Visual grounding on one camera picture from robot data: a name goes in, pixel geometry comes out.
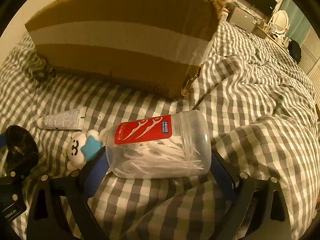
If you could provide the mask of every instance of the red label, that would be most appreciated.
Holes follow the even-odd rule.
[[[170,138],[171,115],[121,123],[115,134],[115,144],[128,144]]]

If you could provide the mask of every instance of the black bag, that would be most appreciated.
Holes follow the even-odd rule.
[[[301,49],[299,43],[296,41],[291,41],[288,45],[288,50],[290,56],[297,62],[297,64],[299,64],[301,60]]]

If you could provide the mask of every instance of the transparent plastic jar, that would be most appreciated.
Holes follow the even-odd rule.
[[[211,166],[209,130],[198,110],[115,124],[105,145],[109,166],[121,178],[191,177]]]

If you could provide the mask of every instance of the white plush toy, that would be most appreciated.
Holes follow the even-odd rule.
[[[103,147],[102,140],[106,136],[106,129],[99,134],[95,130],[85,132],[74,132],[68,145],[67,154],[69,171],[82,169],[87,161],[94,159]]]

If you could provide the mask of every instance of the checkered bedspread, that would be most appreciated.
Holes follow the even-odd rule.
[[[319,192],[319,142],[313,85],[290,58],[260,38],[222,23],[189,96],[171,101],[137,90],[56,73],[28,35],[0,70],[0,128],[30,131],[40,161],[24,181],[27,207],[43,174],[66,176],[71,131],[40,130],[39,117],[87,106],[84,131],[198,109],[212,148],[257,179],[275,176],[284,192],[293,239],[312,220]],[[110,239],[208,239],[226,208],[211,174],[120,179],[108,174],[89,206]],[[81,233],[63,202],[75,236]],[[13,222],[25,238],[28,210]]]

